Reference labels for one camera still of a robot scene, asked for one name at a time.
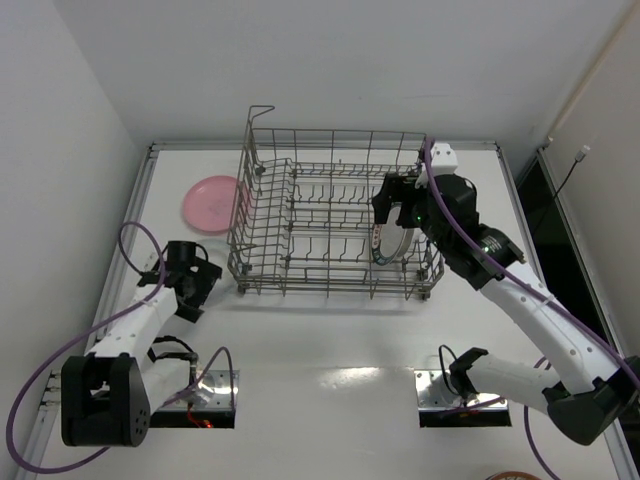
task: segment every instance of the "dish rack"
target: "dish rack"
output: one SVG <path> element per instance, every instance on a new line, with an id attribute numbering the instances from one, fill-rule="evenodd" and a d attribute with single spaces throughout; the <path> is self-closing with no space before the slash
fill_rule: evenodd
<path id="1" fill-rule="evenodd" d="M 426 300 L 444 273 L 422 233 L 402 258 L 371 259 L 370 199 L 387 173 L 416 168 L 425 135 L 256 128 L 249 110 L 228 234 L 241 293 L 277 290 L 403 294 Z"/>

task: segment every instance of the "white table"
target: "white table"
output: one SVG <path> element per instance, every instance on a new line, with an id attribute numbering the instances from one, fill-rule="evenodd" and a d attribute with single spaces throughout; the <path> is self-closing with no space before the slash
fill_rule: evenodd
<path id="1" fill-rule="evenodd" d="M 482 221 L 528 249 L 513 185 L 495 149 L 456 151 L 458 173 L 478 188 Z M 141 207 L 141 222 L 161 245 L 202 238 L 182 220 L 182 198 L 204 177 L 235 176 L 239 157 L 238 150 L 161 150 L 142 170 L 130 216 L 137 218 Z M 150 252 L 137 235 L 133 261 L 143 264 Z M 114 271 L 102 310 L 116 295 L 123 306 L 137 281 L 128 271 L 118 293 Z M 58 479 L 481 480 L 510 469 L 547 478 L 529 450 L 520 405 L 511 403 L 513 427 L 419 428 L 412 369 L 437 368 L 439 344 L 457 352 L 483 347 L 527 364 L 541 356 L 502 311 L 451 272 L 426 303 L 366 294 L 215 292 L 195 326 L 172 319 L 167 331 L 204 358 L 220 345 L 230 348 L 240 370 L 236 428 L 150 430 L 140 447 L 113 449 Z M 215 368 L 225 367 L 221 359 Z M 610 453 L 603 437 L 578 446 L 536 412 L 532 424 L 561 478 L 616 478 L 616 441 L 609 442 Z M 89 451 L 65 447 L 56 423 L 43 465 L 76 461 Z"/>

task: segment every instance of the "black wire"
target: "black wire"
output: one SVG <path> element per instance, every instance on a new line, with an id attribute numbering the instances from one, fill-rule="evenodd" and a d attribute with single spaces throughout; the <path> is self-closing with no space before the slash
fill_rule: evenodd
<path id="1" fill-rule="evenodd" d="M 200 245 L 199 243 L 196 243 L 196 247 L 199 248 L 200 250 L 202 250 L 202 253 L 204 253 L 204 260 L 206 262 L 209 261 L 209 252 L 207 252 L 207 249 L 204 248 L 202 245 Z"/>
<path id="2" fill-rule="evenodd" d="M 580 163 L 579 160 L 574 160 L 573 161 L 573 165 L 571 165 L 571 168 L 569 169 L 569 173 L 567 173 L 567 176 L 564 177 L 564 180 L 562 181 L 562 183 L 560 184 L 560 186 L 558 187 L 558 189 L 556 190 L 556 192 L 553 194 L 553 197 L 551 197 L 551 200 L 549 200 L 549 203 L 547 204 L 547 207 L 544 209 L 544 212 L 542 213 L 542 216 L 540 217 L 540 220 L 538 220 L 538 223 L 536 224 L 536 226 L 531 230 L 531 238 L 533 239 L 536 236 L 536 233 L 538 233 L 538 230 L 540 229 L 540 226 L 542 225 L 542 222 L 544 221 L 544 219 L 547 216 L 547 213 L 549 213 L 549 210 L 551 209 L 551 207 L 553 206 L 556 198 L 558 198 L 558 195 L 560 194 L 560 191 L 564 188 L 564 186 L 567 184 L 567 182 L 569 181 L 569 177 L 571 176 L 571 174 L 573 173 L 573 171 L 576 169 L 576 167 L 578 166 L 578 164 Z"/>
<path id="3" fill-rule="evenodd" d="M 457 360 L 458 357 L 456 356 L 455 353 L 453 353 L 453 350 L 451 350 L 451 348 L 449 348 L 447 345 L 440 345 L 438 347 L 438 358 L 440 359 L 440 370 L 442 371 L 442 380 L 444 380 L 444 386 L 447 387 L 447 390 L 449 390 L 451 392 L 452 395 L 458 395 L 458 392 L 454 392 L 453 389 L 451 388 L 451 385 L 449 385 L 449 379 L 447 378 L 447 372 L 444 368 L 444 357 L 442 355 L 442 350 L 445 349 L 446 351 L 448 351 L 451 356 L 454 358 L 454 360 Z"/>
<path id="4" fill-rule="evenodd" d="M 157 337 L 153 343 L 167 343 L 167 342 L 175 342 L 182 345 L 188 352 L 194 353 L 193 348 L 189 346 L 187 342 L 184 340 L 180 340 L 178 337 L 174 337 L 173 335 L 165 335 L 164 337 Z"/>

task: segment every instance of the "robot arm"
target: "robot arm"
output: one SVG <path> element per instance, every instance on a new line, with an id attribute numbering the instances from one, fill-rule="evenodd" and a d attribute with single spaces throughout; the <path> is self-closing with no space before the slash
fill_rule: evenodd
<path id="1" fill-rule="evenodd" d="M 84 356 L 67 359 L 61 374 L 62 439 L 69 446 L 138 446 L 151 415 L 195 379 L 195 353 L 147 354 L 176 314 L 196 322 L 222 269 L 196 256 L 193 242 L 169 242 L 164 286 L 146 304 L 113 324 Z M 156 287 L 158 264 L 142 274 L 132 300 Z"/>
<path id="2" fill-rule="evenodd" d="M 419 159 L 424 158 L 423 149 Z M 436 174 L 437 161 L 434 158 Z M 553 365 L 548 371 L 538 370 L 472 348 L 450 365 L 455 391 L 463 399 L 480 392 L 495 393 L 528 405 L 547 414 L 575 442 L 592 443 L 637 398 L 627 375 L 607 352 L 547 305 L 553 296 L 513 242 L 503 232 L 480 223 L 476 189 L 471 182 L 446 173 L 437 177 L 437 188 L 475 243 L 503 268 L 542 293 L 547 302 L 538 301 L 505 278 L 464 242 L 440 211 L 432 185 L 421 188 L 424 182 L 420 185 L 396 177 L 385 178 L 381 191 L 372 199 L 376 223 L 386 222 L 387 205 L 402 203 L 398 225 L 420 228 L 451 270 L 509 315 Z M 626 360 L 640 373 L 637 357 Z"/>

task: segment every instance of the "gray wall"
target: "gray wall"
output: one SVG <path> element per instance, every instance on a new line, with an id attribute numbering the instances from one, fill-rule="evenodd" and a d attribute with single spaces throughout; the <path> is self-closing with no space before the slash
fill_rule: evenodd
<path id="1" fill-rule="evenodd" d="M 4 2 L 0 65 L 4 421 L 33 370 L 90 326 L 142 151 L 50 1 Z M 21 449 L 43 384 L 20 411 Z M 15 468 L 3 445 L 0 477 Z"/>
<path id="2" fill-rule="evenodd" d="M 54 0 L 134 139 L 282 126 L 497 139 L 518 171 L 630 0 Z"/>
<path id="3" fill-rule="evenodd" d="M 562 197 L 575 218 L 596 279 L 627 353 L 640 353 L 640 13 L 638 8 L 598 70 L 552 132 L 547 150 L 556 184 L 578 149 L 591 153 Z"/>

